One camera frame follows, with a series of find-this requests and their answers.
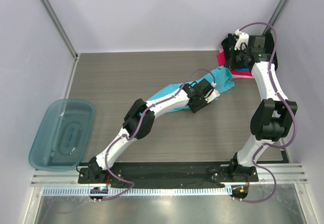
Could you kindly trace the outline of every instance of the wooden table surface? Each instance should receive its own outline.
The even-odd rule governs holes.
[[[216,51],[81,54],[69,98],[91,101],[96,119],[84,161],[116,137],[133,102],[144,101],[168,84],[182,83],[197,68],[218,67]],[[198,72],[192,79],[201,78]],[[134,142],[121,162],[228,161],[250,136],[250,120],[260,103],[252,79],[235,86],[196,114],[190,110],[158,118],[145,138]],[[282,160],[269,148],[260,160]]]

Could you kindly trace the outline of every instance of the transparent plastic container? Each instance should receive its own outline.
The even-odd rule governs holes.
[[[29,153],[31,166],[44,171],[68,171],[82,160],[95,109],[89,101],[62,99],[46,111]]]

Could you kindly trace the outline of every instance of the white wall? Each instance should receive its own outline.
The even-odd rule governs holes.
[[[268,21],[278,1],[50,0],[73,46],[82,53],[214,50],[227,33]]]
[[[0,223],[22,223],[34,172],[28,154],[72,62],[39,0],[0,0]]]
[[[289,153],[301,162],[323,218],[324,192],[324,0],[289,0],[278,32],[278,79],[298,104],[298,132]]]

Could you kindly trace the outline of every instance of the cyan cloth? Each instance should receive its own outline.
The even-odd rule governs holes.
[[[216,83],[217,83],[216,84],[216,89],[220,93],[222,93],[224,91],[227,91],[227,90],[231,89],[234,86],[234,82],[231,80],[233,78],[233,76],[232,76],[232,73],[229,71],[228,68],[225,68],[224,66],[220,66],[217,69],[212,70],[211,73],[213,73],[213,75],[216,78]],[[203,76],[201,79],[197,80],[196,82],[199,83],[202,79],[206,79],[210,83],[214,82],[212,75],[209,74],[209,73],[206,74],[205,76]],[[161,98],[163,96],[166,96],[166,95],[174,92],[175,90],[179,89],[181,85],[182,85],[182,83],[170,84],[170,85],[164,87],[159,92],[157,92],[151,98],[149,98],[148,101],[159,99],[159,98]],[[179,108],[176,108],[176,109],[171,110],[169,112],[171,113],[173,111],[178,111],[178,110],[181,110],[181,109],[189,109],[189,106],[179,107]]]

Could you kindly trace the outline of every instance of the pink cloth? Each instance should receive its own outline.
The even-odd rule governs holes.
[[[253,76],[240,76],[239,74],[233,74],[233,79],[254,79]]]
[[[221,49],[220,50],[221,52],[219,54],[217,54],[217,59],[218,59],[218,65],[219,66],[223,66],[225,64],[225,54],[223,52],[223,50]],[[251,72],[249,71],[236,71],[236,70],[232,70],[230,69],[232,75],[233,75],[233,78],[253,78]]]

